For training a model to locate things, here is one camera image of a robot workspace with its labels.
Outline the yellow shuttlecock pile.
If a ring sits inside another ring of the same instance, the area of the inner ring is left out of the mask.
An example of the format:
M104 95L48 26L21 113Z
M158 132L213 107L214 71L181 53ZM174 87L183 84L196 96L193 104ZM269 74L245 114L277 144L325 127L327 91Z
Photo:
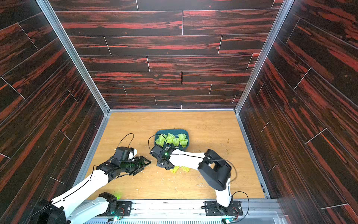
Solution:
M158 135L158 139L159 139L160 141L165 141L165 142L167 142L167 136L166 136L165 134L159 134L159 135Z

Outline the teal plastic storage box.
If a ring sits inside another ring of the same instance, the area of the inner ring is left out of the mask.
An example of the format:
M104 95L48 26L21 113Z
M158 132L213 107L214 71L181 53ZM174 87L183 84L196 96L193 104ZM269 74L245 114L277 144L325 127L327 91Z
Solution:
M189 146L189 134L184 129L164 129L155 134L154 143L161 147L172 146L185 151Z

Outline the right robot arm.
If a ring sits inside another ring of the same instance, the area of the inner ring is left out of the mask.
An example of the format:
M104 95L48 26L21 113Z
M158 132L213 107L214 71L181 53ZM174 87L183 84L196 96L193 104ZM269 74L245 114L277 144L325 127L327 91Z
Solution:
M158 160L157 166L166 170L180 166L199 171L207 184L215 190L217 204L225 208L230 205L232 167L215 151L209 149L205 153L190 153L179 149L164 149L155 145L150 154Z

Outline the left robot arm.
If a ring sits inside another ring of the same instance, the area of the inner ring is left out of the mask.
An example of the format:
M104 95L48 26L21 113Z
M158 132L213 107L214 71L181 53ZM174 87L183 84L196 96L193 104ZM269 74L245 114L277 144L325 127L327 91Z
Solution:
M117 197L108 192L101 193L85 205L82 202L112 180L125 175L136 175L149 164L151 161L143 156L130 160L112 156L70 190L49 201L40 201L29 217L29 223L83 224L102 214L123 216L124 208L117 204Z

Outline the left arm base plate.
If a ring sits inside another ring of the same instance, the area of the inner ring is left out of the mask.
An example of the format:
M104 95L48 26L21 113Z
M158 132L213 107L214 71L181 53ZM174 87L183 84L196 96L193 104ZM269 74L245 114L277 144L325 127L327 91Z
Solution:
M107 206L107 210L102 213L99 214L98 217L109 217L109 216L114 216L114 217L125 217L125 216L130 216L131 213L131 206L132 206L132 201L122 201L122 200L118 200L116 196L108 193L108 192L104 192L101 193L98 197L104 198L109 204Z

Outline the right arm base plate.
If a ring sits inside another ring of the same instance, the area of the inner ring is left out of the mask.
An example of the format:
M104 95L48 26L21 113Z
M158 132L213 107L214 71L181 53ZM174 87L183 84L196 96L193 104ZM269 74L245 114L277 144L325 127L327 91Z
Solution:
M242 216L243 211L240 201L231 201L228 207L219 205L217 201L205 201L201 207L206 216Z

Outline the aluminium front rail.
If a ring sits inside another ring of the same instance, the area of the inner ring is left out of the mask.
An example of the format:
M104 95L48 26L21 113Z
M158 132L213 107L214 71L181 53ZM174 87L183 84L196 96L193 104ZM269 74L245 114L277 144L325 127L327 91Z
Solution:
M242 216L206 216L206 199L125 200L132 201L130 216L94 217L84 224L287 224L275 199L236 199Z

